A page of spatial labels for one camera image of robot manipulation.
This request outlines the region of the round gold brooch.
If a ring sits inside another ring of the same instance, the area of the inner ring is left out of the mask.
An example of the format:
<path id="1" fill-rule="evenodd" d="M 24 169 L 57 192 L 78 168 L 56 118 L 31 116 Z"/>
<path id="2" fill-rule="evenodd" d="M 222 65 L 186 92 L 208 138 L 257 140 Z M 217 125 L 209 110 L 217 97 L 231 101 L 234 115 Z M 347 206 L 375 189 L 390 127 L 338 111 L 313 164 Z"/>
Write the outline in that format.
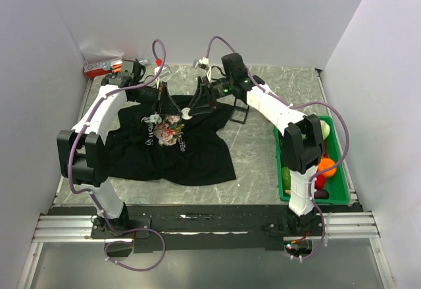
<path id="1" fill-rule="evenodd" d="M 190 115 L 190 108 L 189 107 L 185 107 L 182 109 L 182 118 L 185 120 L 189 120 L 192 118 L 192 116 Z"/>

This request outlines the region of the black printed t-shirt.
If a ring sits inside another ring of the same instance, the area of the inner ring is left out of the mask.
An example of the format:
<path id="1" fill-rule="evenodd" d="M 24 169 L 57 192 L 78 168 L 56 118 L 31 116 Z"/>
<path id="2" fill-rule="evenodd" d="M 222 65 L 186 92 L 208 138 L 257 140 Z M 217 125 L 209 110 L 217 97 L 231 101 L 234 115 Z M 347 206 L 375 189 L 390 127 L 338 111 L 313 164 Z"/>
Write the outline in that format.
<path id="1" fill-rule="evenodd" d="M 129 180 L 165 179 L 182 186 L 208 186 L 235 180 L 225 127 L 232 105 L 219 103 L 212 113 L 183 120 L 175 115 L 151 120 L 151 106 L 133 105 L 118 112 L 120 127 L 108 133 L 110 175 Z"/>

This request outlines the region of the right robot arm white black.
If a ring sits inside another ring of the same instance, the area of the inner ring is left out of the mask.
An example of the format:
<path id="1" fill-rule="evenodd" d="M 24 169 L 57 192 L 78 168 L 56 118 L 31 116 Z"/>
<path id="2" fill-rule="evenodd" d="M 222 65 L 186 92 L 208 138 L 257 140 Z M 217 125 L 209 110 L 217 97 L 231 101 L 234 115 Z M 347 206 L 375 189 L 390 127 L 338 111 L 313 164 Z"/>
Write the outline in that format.
<path id="1" fill-rule="evenodd" d="M 209 113 L 216 109 L 218 99 L 233 95 L 269 120 L 281 132 L 283 160 L 290 169 L 289 208 L 294 215 L 288 218 L 287 227 L 292 234 L 302 235 L 310 228 L 307 215 L 315 206 L 314 179 L 324 154 L 320 119 L 280 101 L 264 80 L 251 74 L 239 53 L 224 56 L 222 65 L 224 77 L 212 80 L 209 59 L 194 62 L 205 74 L 198 77 L 193 100 L 182 109 L 182 118 Z"/>

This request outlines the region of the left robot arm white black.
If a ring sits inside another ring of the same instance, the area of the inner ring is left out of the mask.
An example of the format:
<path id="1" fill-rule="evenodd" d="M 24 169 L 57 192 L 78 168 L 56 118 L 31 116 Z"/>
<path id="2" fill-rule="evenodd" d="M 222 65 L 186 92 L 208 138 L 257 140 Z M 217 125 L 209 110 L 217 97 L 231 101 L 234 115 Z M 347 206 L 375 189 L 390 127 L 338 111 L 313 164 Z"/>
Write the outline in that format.
<path id="1" fill-rule="evenodd" d="M 105 142 L 115 116 L 129 101 L 151 106 L 153 125 L 159 122 L 160 114 L 181 113 L 167 83 L 159 77 L 163 68 L 159 66 L 154 76 L 144 78 L 142 64 L 122 61 L 119 72 L 104 75 L 94 102 L 80 121 L 57 135 L 61 173 L 68 179 L 71 192 L 89 195 L 99 224 L 117 238 L 131 233 L 132 228 L 128 208 L 111 184 L 111 158 Z"/>

